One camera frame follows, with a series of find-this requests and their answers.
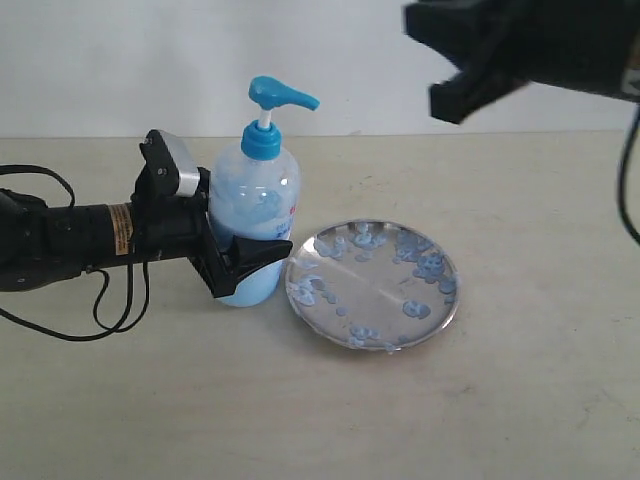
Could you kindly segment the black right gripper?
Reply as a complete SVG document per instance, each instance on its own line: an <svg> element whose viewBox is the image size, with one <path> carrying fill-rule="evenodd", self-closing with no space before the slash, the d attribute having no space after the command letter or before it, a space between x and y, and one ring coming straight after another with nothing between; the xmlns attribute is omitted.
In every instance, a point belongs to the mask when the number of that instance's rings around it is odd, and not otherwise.
<svg viewBox="0 0 640 480"><path fill-rule="evenodd" d="M498 31L507 1L413 1L404 32L464 67ZM530 82L637 103L637 1L528 1L507 63L473 63L429 88L430 115L460 125Z"/></svg>

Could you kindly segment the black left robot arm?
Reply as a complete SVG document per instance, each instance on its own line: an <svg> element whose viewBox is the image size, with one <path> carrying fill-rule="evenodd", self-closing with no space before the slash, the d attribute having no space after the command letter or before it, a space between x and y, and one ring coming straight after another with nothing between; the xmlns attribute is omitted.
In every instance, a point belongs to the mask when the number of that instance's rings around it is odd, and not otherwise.
<svg viewBox="0 0 640 480"><path fill-rule="evenodd" d="M166 195L142 170L130 201L49 207L33 195L1 192L1 289L30 291L83 273L186 258L216 297L232 295L260 269L288 257L288 240L235 234L219 246L208 221L208 193Z"/></svg>

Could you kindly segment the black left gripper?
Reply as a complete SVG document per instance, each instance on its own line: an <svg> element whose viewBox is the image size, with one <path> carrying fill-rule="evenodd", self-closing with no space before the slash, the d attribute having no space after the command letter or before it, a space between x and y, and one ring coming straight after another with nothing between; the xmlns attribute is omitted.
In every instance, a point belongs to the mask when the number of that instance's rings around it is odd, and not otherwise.
<svg viewBox="0 0 640 480"><path fill-rule="evenodd" d="M227 254L218 245L208 218L211 172L205 167L198 171L198 188L190 198L160 195L149 170L140 172L131 195L132 242L140 260L188 259L211 294L226 297L252 274L286 259L293 243L234 236Z"/></svg>

